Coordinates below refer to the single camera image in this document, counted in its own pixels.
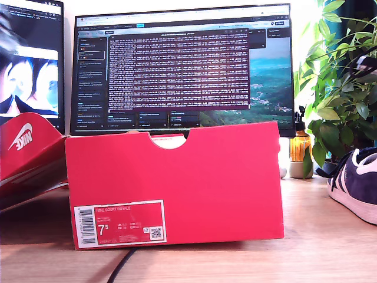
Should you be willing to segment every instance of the desk surface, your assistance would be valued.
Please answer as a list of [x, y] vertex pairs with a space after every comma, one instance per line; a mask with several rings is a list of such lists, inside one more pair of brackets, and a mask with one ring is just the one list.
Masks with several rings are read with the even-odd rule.
[[[283, 179], [285, 238], [140, 248], [116, 282], [373, 282], [377, 227], [326, 193], [325, 179]], [[68, 194], [4, 212], [1, 282], [106, 282], [128, 249], [75, 251]]]

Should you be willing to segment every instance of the shoe size label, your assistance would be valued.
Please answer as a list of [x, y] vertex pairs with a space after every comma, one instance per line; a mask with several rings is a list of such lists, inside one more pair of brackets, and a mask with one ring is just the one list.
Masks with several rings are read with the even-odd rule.
[[76, 206], [78, 247], [166, 243], [164, 202]]

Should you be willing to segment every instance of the computer monitor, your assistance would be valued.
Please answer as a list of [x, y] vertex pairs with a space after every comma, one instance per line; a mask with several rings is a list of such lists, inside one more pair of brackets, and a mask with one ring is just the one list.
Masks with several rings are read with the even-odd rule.
[[290, 5], [75, 18], [72, 135], [294, 130]]
[[0, 124], [34, 112], [64, 133], [63, 3], [0, 6]]

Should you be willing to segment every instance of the nike logo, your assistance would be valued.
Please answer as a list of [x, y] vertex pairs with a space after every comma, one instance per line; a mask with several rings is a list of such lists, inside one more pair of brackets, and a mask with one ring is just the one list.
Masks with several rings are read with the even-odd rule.
[[16, 138], [14, 139], [13, 143], [9, 147], [8, 150], [12, 148], [12, 146], [16, 145], [17, 150], [21, 150], [24, 146], [28, 145], [30, 142], [33, 141], [32, 136], [32, 127], [31, 124], [25, 124], [21, 131], [17, 134]]

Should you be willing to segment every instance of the amber glass bottle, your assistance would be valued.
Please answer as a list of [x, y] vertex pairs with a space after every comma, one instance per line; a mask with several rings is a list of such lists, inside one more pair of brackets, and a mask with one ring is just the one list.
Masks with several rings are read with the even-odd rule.
[[305, 109], [300, 106], [300, 113], [295, 112], [296, 137], [289, 141], [289, 157], [291, 162], [303, 162], [305, 150], [309, 147], [310, 156], [312, 156], [312, 142], [310, 136], [305, 132], [305, 123], [302, 117]]

